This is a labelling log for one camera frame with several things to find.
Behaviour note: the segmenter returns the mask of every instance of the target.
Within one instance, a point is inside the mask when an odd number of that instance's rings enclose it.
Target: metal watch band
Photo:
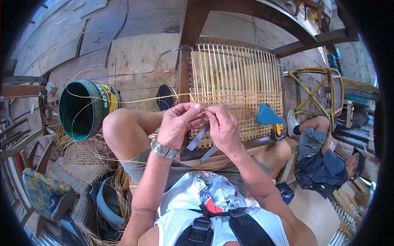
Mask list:
[[[159,154],[161,156],[164,156],[165,158],[175,158],[175,156],[178,154],[179,150],[173,150],[170,148],[167,148],[163,145],[161,145],[158,141],[157,138],[154,138],[151,142],[151,148],[153,152],[156,154]]]

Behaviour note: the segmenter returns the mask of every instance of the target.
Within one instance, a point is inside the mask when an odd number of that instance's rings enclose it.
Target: printed graphic shirt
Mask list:
[[[244,197],[238,193],[237,186],[227,178],[208,171],[186,173],[166,193],[163,194],[158,212],[159,245],[175,245],[177,239],[195,218],[202,214],[189,209],[200,209],[204,203],[213,213],[227,212],[230,209],[246,207]],[[276,246],[288,246],[286,235],[278,215],[258,207],[245,211],[266,231]],[[212,246],[223,246],[226,242],[237,241],[229,226],[227,216],[211,218],[214,231]]]

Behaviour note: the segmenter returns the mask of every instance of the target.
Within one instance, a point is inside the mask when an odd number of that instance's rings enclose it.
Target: paint bucket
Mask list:
[[[84,141],[96,135],[109,113],[120,108],[120,100],[120,93],[109,85],[89,80],[73,81],[60,96],[61,125],[70,138]]]

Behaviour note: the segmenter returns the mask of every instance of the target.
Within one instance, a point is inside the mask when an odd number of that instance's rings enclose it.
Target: black shoe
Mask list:
[[[167,85],[161,85],[159,87],[159,91],[156,94],[156,97],[161,97],[161,96],[170,96],[172,95],[170,89],[168,88]],[[174,102],[173,102],[173,97],[166,97],[166,98],[160,98],[156,99],[156,103],[160,108],[160,111],[168,110],[172,108]]]

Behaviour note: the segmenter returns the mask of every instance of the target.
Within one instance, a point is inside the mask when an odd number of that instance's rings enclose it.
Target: right hand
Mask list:
[[[216,147],[226,155],[232,155],[242,149],[237,119],[226,105],[219,104],[206,109],[210,123],[210,135]]]

